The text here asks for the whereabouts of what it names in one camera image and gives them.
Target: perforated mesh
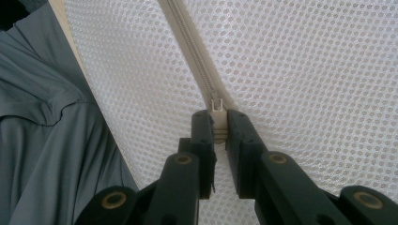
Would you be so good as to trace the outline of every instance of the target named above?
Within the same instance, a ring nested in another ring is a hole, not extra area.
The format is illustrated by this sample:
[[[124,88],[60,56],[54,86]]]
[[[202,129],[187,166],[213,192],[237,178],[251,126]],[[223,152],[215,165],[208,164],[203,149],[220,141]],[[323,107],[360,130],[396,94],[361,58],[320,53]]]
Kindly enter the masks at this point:
[[[398,12],[387,1],[184,1],[239,109],[270,150],[335,194],[398,201]],[[87,79],[139,187],[205,108],[156,1],[67,1]],[[202,224],[255,224],[224,152]]]

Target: metal grommet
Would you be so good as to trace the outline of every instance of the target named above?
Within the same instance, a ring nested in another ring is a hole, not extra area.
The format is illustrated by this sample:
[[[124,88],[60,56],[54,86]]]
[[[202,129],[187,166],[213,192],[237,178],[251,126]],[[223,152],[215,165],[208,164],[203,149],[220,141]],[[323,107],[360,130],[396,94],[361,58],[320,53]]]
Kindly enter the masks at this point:
[[[379,200],[375,195],[364,191],[355,192],[354,198],[368,208],[381,209],[384,206],[383,202],[381,202],[381,200]]]
[[[284,157],[282,155],[278,155],[278,154],[270,155],[269,159],[271,159],[271,161],[278,163],[278,164],[283,164],[287,161],[286,157]]]
[[[126,202],[127,196],[121,191],[115,191],[102,199],[101,205],[106,209],[114,209]]]
[[[187,155],[178,156],[178,157],[176,157],[176,162],[178,164],[189,164],[192,162],[192,158]]]

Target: white mesh fabric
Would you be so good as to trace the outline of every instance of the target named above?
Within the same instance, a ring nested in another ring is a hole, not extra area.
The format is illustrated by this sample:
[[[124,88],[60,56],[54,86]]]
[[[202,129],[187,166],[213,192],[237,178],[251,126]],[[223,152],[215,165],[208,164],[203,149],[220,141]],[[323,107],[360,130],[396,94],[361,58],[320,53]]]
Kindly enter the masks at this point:
[[[337,194],[398,201],[398,12],[385,1],[184,1],[239,109],[269,150]],[[205,104],[157,1],[67,1],[87,80],[140,188]],[[255,224],[218,150],[202,224]]]

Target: person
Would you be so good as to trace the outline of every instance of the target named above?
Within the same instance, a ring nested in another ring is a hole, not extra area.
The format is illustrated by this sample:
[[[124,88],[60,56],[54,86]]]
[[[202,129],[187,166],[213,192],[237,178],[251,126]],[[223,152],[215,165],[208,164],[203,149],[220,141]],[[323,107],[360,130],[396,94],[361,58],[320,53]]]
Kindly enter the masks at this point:
[[[137,189],[46,4],[0,31],[0,225],[73,224],[112,186]]]

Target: metal rivet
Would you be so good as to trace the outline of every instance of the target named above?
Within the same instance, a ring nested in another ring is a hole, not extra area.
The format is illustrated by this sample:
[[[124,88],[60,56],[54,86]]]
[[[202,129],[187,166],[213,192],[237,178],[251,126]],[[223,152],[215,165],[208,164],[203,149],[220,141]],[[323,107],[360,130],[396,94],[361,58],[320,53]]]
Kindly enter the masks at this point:
[[[383,202],[381,202],[381,200],[379,200],[375,195],[364,191],[355,192],[354,198],[368,208],[381,209],[384,206]]]
[[[125,193],[120,191],[115,191],[102,199],[101,205],[106,209],[114,209],[126,202],[127,196]]]
[[[284,156],[277,155],[277,154],[270,155],[269,159],[271,159],[271,161],[273,161],[275,163],[278,163],[278,164],[283,164],[283,163],[285,163],[287,161],[287,159]]]
[[[178,164],[189,164],[192,162],[192,158],[190,156],[178,156],[176,157],[176,162]]]

